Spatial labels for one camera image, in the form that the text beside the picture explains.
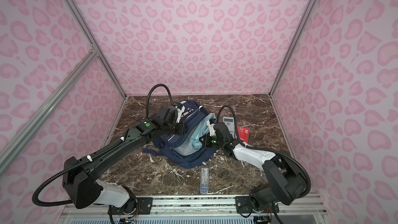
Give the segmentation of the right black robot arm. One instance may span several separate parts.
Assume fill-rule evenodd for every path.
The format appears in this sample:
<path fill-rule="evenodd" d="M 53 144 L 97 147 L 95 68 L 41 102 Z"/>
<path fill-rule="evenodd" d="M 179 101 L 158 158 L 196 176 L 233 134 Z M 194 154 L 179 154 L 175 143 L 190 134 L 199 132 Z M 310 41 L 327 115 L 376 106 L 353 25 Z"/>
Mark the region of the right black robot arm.
<path fill-rule="evenodd" d="M 225 156 L 249 163 L 265 174 L 266 183 L 251 190 L 249 199 L 237 210 L 244 218 L 264 210 L 275 213 L 275 203 L 290 205 L 310 192 L 308 172 L 290 155 L 250 146 L 234 138 L 225 123 L 215 119 L 207 121 L 207 127 L 209 132 L 200 138 L 203 146 L 222 150 Z"/>

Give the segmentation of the navy blue student backpack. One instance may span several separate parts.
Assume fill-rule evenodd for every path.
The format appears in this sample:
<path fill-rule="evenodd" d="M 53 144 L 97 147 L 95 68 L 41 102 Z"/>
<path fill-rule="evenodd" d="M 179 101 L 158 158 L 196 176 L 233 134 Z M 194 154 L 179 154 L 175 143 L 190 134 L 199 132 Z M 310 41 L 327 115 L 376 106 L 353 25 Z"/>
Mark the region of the navy blue student backpack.
<path fill-rule="evenodd" d="M 189 136 L 202 120 L 216 118 L 214 113 L 209 113 L 205 107 L 194 100 L 181 101 L 184 106 L 181 120 L 186 124 L 184 135 L 164 135 L 154 140 L 153 144 L 158 150 L 143 149 L 144 153 L 155 156 L 166 156 L 182 168 L 191 169 L 199 167 L 208 161 L 216 152 L 215 148 L 202 147 L 194 151 L 189 147 Z"/>

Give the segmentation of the light teal pencil pouch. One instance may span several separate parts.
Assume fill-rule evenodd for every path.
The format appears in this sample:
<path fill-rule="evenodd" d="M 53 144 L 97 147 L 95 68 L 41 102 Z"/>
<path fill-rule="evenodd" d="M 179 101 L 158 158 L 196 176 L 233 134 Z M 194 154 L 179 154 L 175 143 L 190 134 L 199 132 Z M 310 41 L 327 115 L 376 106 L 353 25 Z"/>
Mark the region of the light teal pencil pouch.
<path fill-rule="evenodd" d="M 216 122 L 217 121 L 214 118 L 202 120 L 189 136 L 189 147 L 194 151 L 197 151 L 203 147 L 203 144 L 200 141 L 201 137 L 207 134 L 209 134 L 210 137 L 216 136 L 216 132 L 214 130 L 214 125 Z"/>

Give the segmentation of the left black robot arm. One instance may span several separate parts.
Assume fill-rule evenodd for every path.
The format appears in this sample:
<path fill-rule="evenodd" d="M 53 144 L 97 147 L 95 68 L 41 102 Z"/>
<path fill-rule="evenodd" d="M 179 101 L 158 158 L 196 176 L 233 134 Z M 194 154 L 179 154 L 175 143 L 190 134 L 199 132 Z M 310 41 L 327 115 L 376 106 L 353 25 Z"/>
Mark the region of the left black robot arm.
<path fill-rule="evenodd" d="M 137 198 L 132 190 L 126 186 L 101 182 L 99 178 L 128 154 L 153 140 L 168 134 L 182 135 L 186 128 L 181 119 L 184 111 L 185 107 L 181 103 L 162 106 L 154 115 L 134 124 L 117 141 L 81 159 L 71 157 L 65 162 L 63 171 L 44 181 L 34 191 L 32 202 L 42 207 L 73 204 L 77 209 L 90 205 L 108 205 L 110 210 L 117 208 L 124 214 L 138 213 Z M 39 194 L 59 177 L 63 178 L 62 185 L 69 200 L 40 200 Z"/>

